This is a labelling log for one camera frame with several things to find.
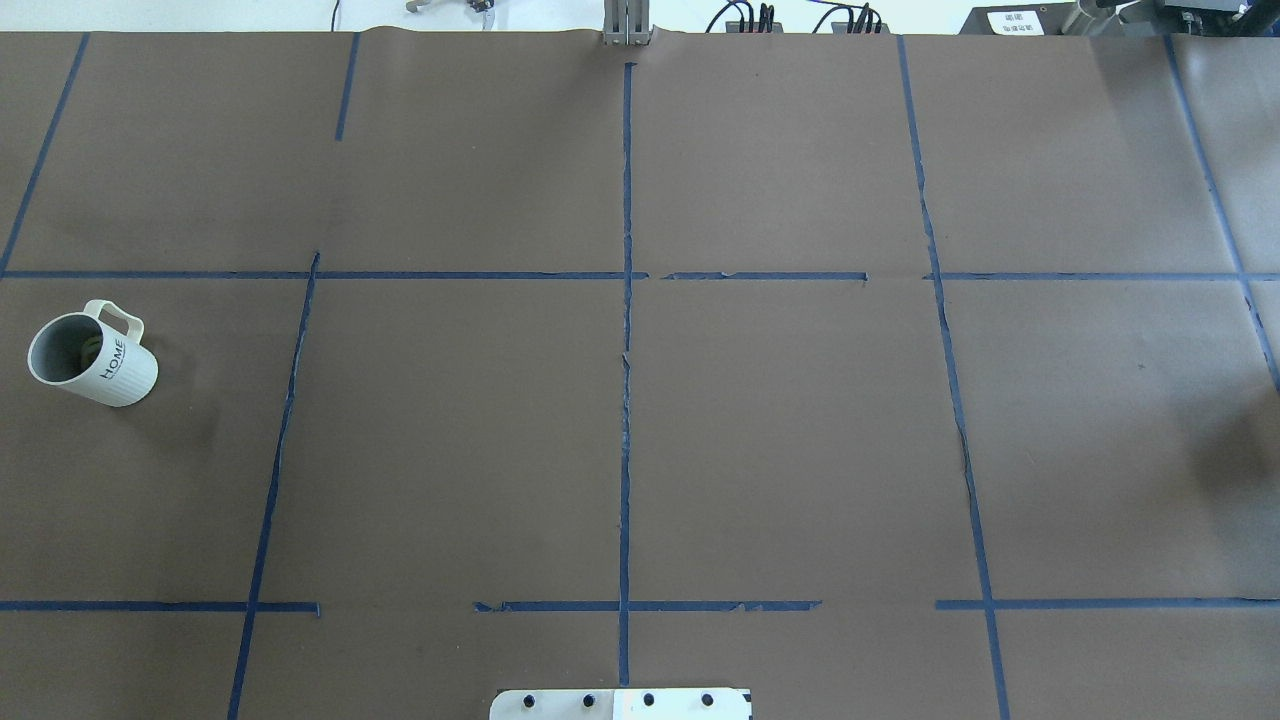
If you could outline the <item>grey aluminium frame post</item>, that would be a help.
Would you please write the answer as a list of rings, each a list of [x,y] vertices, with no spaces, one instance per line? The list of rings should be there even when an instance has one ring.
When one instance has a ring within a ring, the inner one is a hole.
[[[652,41],[649,0],[605,0],[602,40],[605,46],[646,46]]]

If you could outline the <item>black box with white label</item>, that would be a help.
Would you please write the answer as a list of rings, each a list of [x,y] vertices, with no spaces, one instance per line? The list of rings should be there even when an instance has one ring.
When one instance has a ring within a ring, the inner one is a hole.
[[[1062,24],[1074,3],[1030,3],[974,6],[957,35],[1036,37],[1062,35]]]

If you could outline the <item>white ribbed HOME mug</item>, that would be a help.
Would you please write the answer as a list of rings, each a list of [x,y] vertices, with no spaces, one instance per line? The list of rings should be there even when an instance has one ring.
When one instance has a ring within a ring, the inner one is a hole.
[[[47,322],[29,342],[27,366],[38,382],[109,407],[145,398],[157,359],[142,345],[145,322],[105,299]]]

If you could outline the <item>white mounting plate with bolts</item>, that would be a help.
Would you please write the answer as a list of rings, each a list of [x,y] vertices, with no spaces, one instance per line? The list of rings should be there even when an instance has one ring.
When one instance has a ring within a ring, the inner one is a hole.
[[[490,719],[753,719],[746,689],[728,687],[502,691]]]

